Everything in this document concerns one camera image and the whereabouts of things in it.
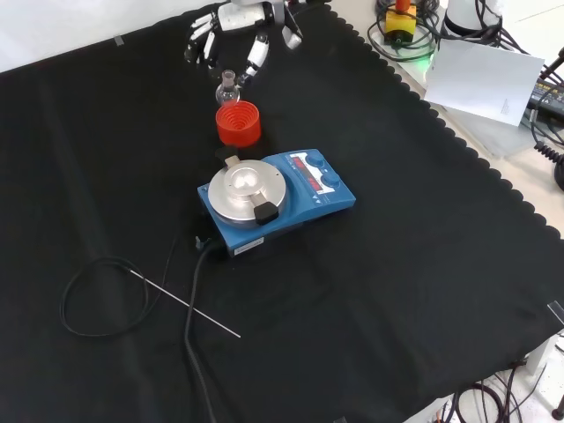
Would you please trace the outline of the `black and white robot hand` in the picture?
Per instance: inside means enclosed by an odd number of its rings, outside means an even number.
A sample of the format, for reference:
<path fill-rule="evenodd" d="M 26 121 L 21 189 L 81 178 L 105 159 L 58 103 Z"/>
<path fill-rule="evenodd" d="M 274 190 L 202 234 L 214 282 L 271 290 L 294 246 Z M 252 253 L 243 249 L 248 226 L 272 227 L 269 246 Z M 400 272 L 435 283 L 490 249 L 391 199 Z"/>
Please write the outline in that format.
<path fill-rule="evenodd" d="M 263 67 L 270 44 L 266 29 L 281 29 L 284 43 L 294 50 L 301 45 L 303 34 L 290 11 L 288 1 L 228 1 L 196 18 L 189 27 L 184 60 L 218 67 L 219 37 L 228 33 L 255 30 L 256 37 L 246 60 L 246 67 L 236 79 L 238 87 L 248 85 Z"/>

